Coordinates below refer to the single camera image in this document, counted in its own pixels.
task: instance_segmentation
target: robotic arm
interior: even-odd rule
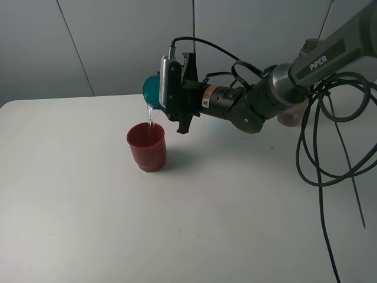
[[[258,133],[266,120],[304,102],[308,87],[364,56],[377,58],[377,0],[295,65],[281,64],[260,72],[248,64],[246,67],[261,78],[251,87],[230,88],[198,82],[195,53],[183,53],[183,66],[175,58],[178,40],[205,42],[176,38],[169,54],[161,60],[159,100],[168,119],[179,121],[177,131],[188,133],[193,116],[203,113],[231,121],[246,133]]]

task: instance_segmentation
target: red cup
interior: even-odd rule
[[[159,124],[141,123],[128,131],[127,142],[141,170],[155,172],[166,162],[165,131]]]

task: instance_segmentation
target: white wall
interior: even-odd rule
[[[192,36],[192,0],[59,1],[96,96],[141,93],[171,40]]]
[[[0,2],[0,107],[11,100],[91,96],[53,0]]]

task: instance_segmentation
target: white surface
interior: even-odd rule
[[[193,34],[192,0],[59,2],[96,96],[141,93],[171,40]]]
[[[353,162],[377,139],[370,108],[341,128]],[[125,135],[146,117],[142,96],[1,108],[0,282],[335,282],[318,190],[295,169],[299,129],[274,119],[249,135],[202,116],[182,136],[160,114],[168,163],[145,173]],[[323,167],[340,173],[333,126],[319,134]],[[356,181],[367,230],[350,181],[325,189],[343,283],[376,278],[376,173]]]
[[[92,96],[55,0],[0,1],[0,107],[11,100]]]
[[[330,0],[195,0],[196,36],[209,40],[257,68],[292,62],[305,40],[317,38]],[[234,60],[206,45],[197,44],[200,78],[230,71]],[[249,70],[237,71],[250,83],[258,78]],[[211,79],[229,85],[233,79]]]

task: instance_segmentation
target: cup rim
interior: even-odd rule
[[[148,122],[139,123],[139,124],[137,124],[137,125],[135,125],[135,126],[133,126],[132,128],[129,129],[129,131],[128,131],[128,133],[127,133],[127,137],[126,137],[126,139],[127,139],[127,143],[128,143],[130,146],[132,146],[132,147],[136,147],[136,148],[138,148],[138,149],[151,149],[151,148],[153,148],[153,147],[156,147],[156,146],[157,146],[159,143],[161,143],[161,141],[165,138],[165,130],[164,130],[164,128],[163,128],[160,124],[157,124],[157,123],[154,123],[154,127],[157,126],[157,127],[159,127],[159,128],[163,131],[162,137],[158,140],[158,142],[152,144],[151,146],[136,146],[136,145],[134,145],[134,144],[132,144],[132,143],[130,142],[130,133],[131,133],[131,131],[132,131],[134,128],[136,128],[136,127],[138,127],[138,126],[140,126],[140,125],[142,125],[142,124],[148,124]]]

